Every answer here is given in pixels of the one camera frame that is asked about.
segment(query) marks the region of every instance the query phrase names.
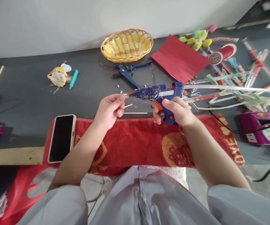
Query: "wicker basket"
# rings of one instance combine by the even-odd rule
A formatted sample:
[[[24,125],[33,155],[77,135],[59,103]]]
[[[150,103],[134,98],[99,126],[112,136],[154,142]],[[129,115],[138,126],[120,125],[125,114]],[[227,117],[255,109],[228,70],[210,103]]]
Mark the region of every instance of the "wicker basket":
[[[101,44],[102,54],[114,63],[133,62],[150,52],[154,40],[149,33],[129,29],[112,34]]]

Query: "red paper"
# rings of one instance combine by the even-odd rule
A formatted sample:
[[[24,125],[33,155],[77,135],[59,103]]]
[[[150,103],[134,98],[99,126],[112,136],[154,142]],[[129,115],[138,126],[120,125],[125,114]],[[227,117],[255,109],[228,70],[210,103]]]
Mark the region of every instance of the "red paper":
[[[188,45],[169,35],[160,50],[151,56],[173,78],[187,83],[207,65],[210,60]]]

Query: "person's left hand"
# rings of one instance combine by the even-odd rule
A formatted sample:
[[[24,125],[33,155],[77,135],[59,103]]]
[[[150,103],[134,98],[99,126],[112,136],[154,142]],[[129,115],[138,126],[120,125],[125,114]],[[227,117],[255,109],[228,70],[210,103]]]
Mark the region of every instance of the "person's left hand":
[[[108,131],[117,119],[124,114],[125,97],[123,94],[112,94],[103,98],[99,104],[94,123]]]

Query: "glue gun nozzle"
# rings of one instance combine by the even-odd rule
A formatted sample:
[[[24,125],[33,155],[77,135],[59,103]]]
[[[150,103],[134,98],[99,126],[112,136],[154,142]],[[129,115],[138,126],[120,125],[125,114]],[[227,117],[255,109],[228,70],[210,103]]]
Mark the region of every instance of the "glue gun nozzle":
[[[131,94],[126,94],[125,96],[135,96],[135,92]]]

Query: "gray table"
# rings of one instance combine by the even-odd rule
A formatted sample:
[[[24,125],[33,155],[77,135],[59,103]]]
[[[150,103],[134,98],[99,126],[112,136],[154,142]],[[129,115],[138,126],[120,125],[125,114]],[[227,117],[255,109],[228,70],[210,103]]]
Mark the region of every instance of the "gray table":
[[[258,50],[268,48],[270,50],[270,29],[263,26],[242,28],[240,30],[225,31],[218,29],[208,37],[235,37],[241,40],[249,36],[252,44]],[[150,55],[160,49],[166,38],[154,40],[151,53],[143,59],[135,62],[145,62]],[[216,42],[211,45],[213,50],[220,49],[224,42]],[[252,60],[246,48],[239,41],[235,54],[237,61],[243,66],[251,65]],[[72,90],[66,85],[55,94],[56,86],[50,86],[51,82],[47,74],[64,60],[75,69],[79,70],[79,76]],[[266,63],[270,67],[270,54]],[[61,54],[0,58],[0,65],[4,65],[4,71],[0,76],[0,122],[5,123],[5,129],[0,148],[35,147],[44,146],[50,122],[58,115],[75,114],[78,118],[93,119],[100,100],[110,94],[131,93],[132,87],[123,79],[112,79],[112,74],[117,71],[113,63],[108,61],[100,52],[100,49],[90,49]],[[198,74],[202,79],[212,73],[209,66]],[[156,83],[171,84],[174,79],[160,66],[153,63],[150,67],[140,68],[134,71],[134,80],[139,85],[151,85]],[[260,72],[254,87],[264,87],[270,84],[267,76]],[[201,94],[210,93],[208,89],[199,89]],[[126,108],[126,112],[148,112],[147,115],[124,115],[122,118],[150,118],[152,108],[149,101],[130,98],[126,104],[133,106]],[[218,104],[226,106],[235,104],[235,100],[229,100]],[[196,103],[199,107],[207,107],[207,101]],[[222,113],[230,127],[237,130],[234,117],[239,115],[242,107],[226,110],[217,110]],[[205,111],[194,111],[196,115],[207,114]],[[235,134],[239,148],[247,164],[270,164],[270,150],[268,147],[258,148],[246,143],[245,138]]]

